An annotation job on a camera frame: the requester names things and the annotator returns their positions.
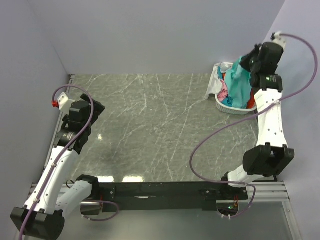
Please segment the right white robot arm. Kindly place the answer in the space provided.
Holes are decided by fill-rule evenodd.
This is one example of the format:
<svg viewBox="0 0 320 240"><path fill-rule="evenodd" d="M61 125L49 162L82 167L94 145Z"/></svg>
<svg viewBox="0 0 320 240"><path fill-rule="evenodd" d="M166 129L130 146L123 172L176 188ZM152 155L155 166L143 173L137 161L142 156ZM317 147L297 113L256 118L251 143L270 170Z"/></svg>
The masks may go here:
<svg viewBox="0 0 320 240"><path fill-rule="evenodd" d="M219 187L219 193L226 200L232 199L243 184L278 176L295 157L284 135L280 102L283 83L276 74L284 49L283 43L264 42L239 63L250 72L250 85L256 91L258 139L256 146L244 154L242 165L222 177L227 182Z"/></svg>

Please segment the teal t shirt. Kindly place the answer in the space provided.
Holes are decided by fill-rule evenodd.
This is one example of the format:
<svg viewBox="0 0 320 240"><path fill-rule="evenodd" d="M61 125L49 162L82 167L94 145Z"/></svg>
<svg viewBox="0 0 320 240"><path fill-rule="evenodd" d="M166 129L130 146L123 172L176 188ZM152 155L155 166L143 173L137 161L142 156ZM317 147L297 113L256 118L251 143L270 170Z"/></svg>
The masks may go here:
<svg viewBox="0 0 320 240"><path fill-rule="evenodd" d="M242 57L238 58L226 71L224 81L227 85L228 96L233 100L231 107L246 109L252 90L251 74L240 65L241 60Z"/></svg>

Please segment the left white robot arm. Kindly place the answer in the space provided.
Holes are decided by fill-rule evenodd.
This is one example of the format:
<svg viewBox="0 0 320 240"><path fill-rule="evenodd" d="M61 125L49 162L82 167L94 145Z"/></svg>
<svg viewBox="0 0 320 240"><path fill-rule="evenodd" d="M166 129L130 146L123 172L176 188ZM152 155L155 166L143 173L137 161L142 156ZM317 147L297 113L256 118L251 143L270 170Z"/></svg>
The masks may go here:
<svg viewBox="0 0 320 240"><path fill-rule="evenodd" d="M52 105L65 116L35 190L23 207L15 207L11 212L10 218L19 231L19 239L29 236L56 240L62 233L66 217L83 200L94 201L100 195L98 178L81 175L74 186L59 197L69 171L89 140L92 125L105 107L85 93L80 100L74 101L64 92Z"/></svg>

